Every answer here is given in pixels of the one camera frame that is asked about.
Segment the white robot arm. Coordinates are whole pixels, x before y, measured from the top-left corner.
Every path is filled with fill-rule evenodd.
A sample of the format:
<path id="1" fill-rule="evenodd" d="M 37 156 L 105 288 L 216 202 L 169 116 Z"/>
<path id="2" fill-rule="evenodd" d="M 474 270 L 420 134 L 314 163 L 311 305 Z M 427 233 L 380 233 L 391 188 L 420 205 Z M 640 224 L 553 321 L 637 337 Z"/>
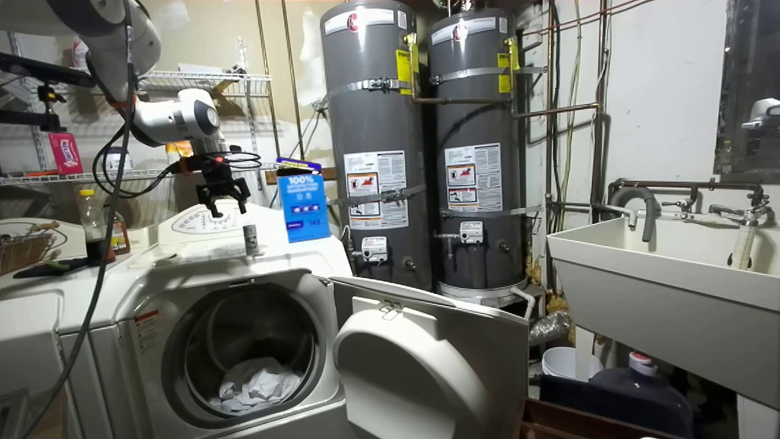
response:
<path id="1" fill-rule="evenodd" d="M 162 36 L 139 0 L 46 0 L 52 11 L 85 43 L 85 63 L 105 98 L 139 141 L 162 147 L 189 141 L 189 165 L 202 172 L 199 202 L 221 217 L 218 200 L 235 198 L 247 209 L 249 184 L 235 177 L 213 95 L 184 88 L 169 100 L 141 100 L 139 78 L 162 58 Z"/>

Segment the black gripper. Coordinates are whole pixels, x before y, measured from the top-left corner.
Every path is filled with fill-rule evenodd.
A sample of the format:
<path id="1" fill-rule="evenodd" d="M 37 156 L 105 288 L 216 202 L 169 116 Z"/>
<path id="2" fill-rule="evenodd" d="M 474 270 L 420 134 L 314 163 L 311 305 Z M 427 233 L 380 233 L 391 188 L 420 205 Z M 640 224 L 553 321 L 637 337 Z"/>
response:
<path id="1" fill-rule="evenodd" d="M 196 156 L 194 163 L 202 172 L 202 183 L 196 188 L 199 202 L 205 205 L 213 217 L 221 217 L 221 198 L 235 198 L 239 213 L 247 213 L 249 184 L 245 177 L 232 176 L 232 165 L 222 154 Z"/>

